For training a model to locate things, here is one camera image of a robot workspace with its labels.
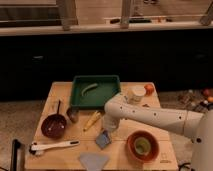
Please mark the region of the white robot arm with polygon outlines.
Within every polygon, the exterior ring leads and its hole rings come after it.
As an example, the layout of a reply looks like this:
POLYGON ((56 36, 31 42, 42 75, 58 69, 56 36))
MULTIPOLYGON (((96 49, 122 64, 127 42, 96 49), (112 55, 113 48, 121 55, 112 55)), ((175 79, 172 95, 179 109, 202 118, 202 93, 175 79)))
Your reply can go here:
POLYGON ((155 107, 140 107, 118 93, 104 105, 103 128, 114 132, 121 119, 154 126, 194 142, 191 171, 213 171, 213 104, 206 113, 155 107))

